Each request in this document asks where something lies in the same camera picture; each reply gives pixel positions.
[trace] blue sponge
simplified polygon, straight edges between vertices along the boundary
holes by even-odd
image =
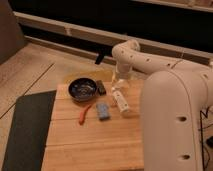
[[[109,115],[109,112],[108,112],[109,107],[106,103],[103,103],[103,102],[97,103],[96,108],[97,108],[97,111],[98,111],[99,120],[103,121],[103,120],[110,119],[110,115]]]

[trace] black mat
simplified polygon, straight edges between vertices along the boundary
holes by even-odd
[[[2,171],[40,171],[55,91],[17,100]]]

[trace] wooden cutting board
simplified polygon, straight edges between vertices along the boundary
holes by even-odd
[[[121,91],[130,106],[123,117],[111,96],[111,83],[104,82],[107,95],[76,103],[68,85],[58,86],[50,123],[43,171],[121,171],[143,169],[139,97],[143,81],[131,80],[130,88]],[[111,119],[99,121],[96,103],[109,106]],[[84,125],[78,124],[79,113],[92,103]]]

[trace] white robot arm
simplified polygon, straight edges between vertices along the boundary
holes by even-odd
[[[203,171],[197,120],[213,105],[213,73],[191,61],[140,52],[137,41],[116,45],[116,77],[131,67],[151,74],[141,93],[145,171]]]

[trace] floor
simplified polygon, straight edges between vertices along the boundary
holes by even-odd
[[[180,3],[180,4],[188,4],[189,2],[189,0],[160,0],[160,1],[174,2],[174,3]],[[212,0],[195,0],[195,5],[202,6],[202,7],[213,7],[213,1]]]
[[[114,66],[102,63],[95,65],[91,59],[53,50],[29,43],[25,48],[0,66],[0,168],[3,163],[11,120],[16,99],[25,94],[55,90],[68,74],[113,70]],[[145,78],[141,73],[136,77]],[[205,135],[212,135],[213,129],[206,129]],[[213,150],[208,171],[213,170]]]

